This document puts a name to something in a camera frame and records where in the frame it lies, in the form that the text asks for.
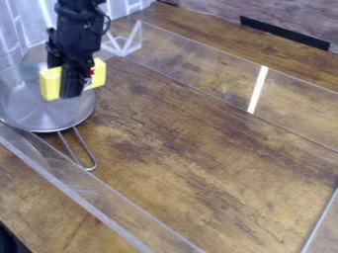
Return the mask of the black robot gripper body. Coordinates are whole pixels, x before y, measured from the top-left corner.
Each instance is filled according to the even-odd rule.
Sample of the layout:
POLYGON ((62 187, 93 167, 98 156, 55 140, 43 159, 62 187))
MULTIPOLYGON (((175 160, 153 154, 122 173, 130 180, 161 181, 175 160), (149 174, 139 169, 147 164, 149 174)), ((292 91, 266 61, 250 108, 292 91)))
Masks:
POLYGON ((106 33, 106 14, 98 6, 55 6, 56 28, 48 28, 48 42, 62 51, 63 63, 93 64, 106 33))

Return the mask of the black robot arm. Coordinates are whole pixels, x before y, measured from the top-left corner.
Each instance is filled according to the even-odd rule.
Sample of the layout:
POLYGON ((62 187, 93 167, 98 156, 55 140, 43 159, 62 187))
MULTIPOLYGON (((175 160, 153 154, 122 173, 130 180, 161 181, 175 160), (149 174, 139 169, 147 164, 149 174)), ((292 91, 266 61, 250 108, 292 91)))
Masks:
POLYGON ((99 8, 107 0, 56 0, 56 28, 48 28, 48 68, 60 68, 63 99, 79 97, 91 80, 94 53, 111 21, 99 8))

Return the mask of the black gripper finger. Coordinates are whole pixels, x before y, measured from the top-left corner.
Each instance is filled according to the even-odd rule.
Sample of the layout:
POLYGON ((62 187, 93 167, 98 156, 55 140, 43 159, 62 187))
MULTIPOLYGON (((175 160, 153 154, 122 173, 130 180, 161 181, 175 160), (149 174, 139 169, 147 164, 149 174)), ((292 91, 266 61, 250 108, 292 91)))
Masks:
POLYGON ((48 68, 62 66, 63 64, 62 51, 52 42, 47 42, 47 52, 48 52, 48 68))
POLYGON ((79 97, 85 88, 91 85, 91 67, 93 64, 77 62, 67 62, 62 65, 59 95, 63 99, 79 97))

